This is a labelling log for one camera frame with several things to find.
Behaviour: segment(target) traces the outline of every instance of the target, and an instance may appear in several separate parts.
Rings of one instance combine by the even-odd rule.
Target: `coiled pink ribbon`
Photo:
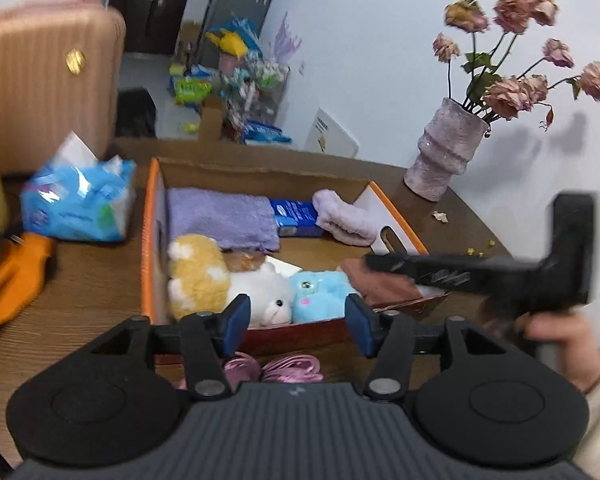
[[[273,359],[262,368],[248,354],[236,352],[236,357],[224,364],[232,389],[241,381],[262,381],[263,383],[319,383],[324,379],[320,373],[320,361],[311,355],[292,355]]]

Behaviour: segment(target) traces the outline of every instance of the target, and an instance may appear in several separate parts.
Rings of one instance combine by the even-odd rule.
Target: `vase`
[[[451,177],[463,174],[489,125],[448,97],[424,127],[418,140],[420,154],[404,175],[417,195],[437,202]]]

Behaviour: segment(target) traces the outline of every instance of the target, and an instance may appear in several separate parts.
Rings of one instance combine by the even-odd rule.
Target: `flower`
[[[517,117],[519,111],[529,111],[533,107],[528,88],[515,76],[491,85],[483,99],[487,106],[507,121]]]
[[[489,20],[477,1],[459,0],[445,7],[445,25],[465,32],[484,32],[489,28]]]
[[[573,68],[573,57],[569,54],[569,47],[560,40],[554,40],[553,38],[546,40],[544,47],[542,47],[542,53],[544,59],[551,61],[555,66]]]
[[[433,42],[433,51],[442,63],[451,62],[453,56],[460,56],[460,48],[454,40],[440,32]]]
[[[520,81],[529,95],[532,104],[540,103],[546,99],[549,93],[545,75],[533,74],[530,77],[523,77]]]
[[[496,11],[493,21],[505,32],[523,34],[528,27],[531,10],[526,0],[498,0],[493,10]]]
[[[600,62],[594,61],[589,63],[582,70],[578,84],[582,91],[593,97],[596,101],[600,101]]]
[[[558,14],[558,6],[554,0],[526,0],[531,17],[539,25],[555,25],[555,16]]]

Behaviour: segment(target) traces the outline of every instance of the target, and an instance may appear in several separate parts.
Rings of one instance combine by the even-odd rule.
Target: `floor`
[[[184,132],[186,123],[198,124],[199,115],[192,108],[176,106],[169,94],[168,56],[125,52],[120,66],[120,89],[144,87],[154,100],[157,121],[155,132],[161,139],[195,139]]]

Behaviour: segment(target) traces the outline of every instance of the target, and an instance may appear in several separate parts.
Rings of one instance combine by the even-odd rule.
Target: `orange tool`
[[[40,293],[55,240],[34,233],[11,235],[0,248],[0,325],[16,317]]]

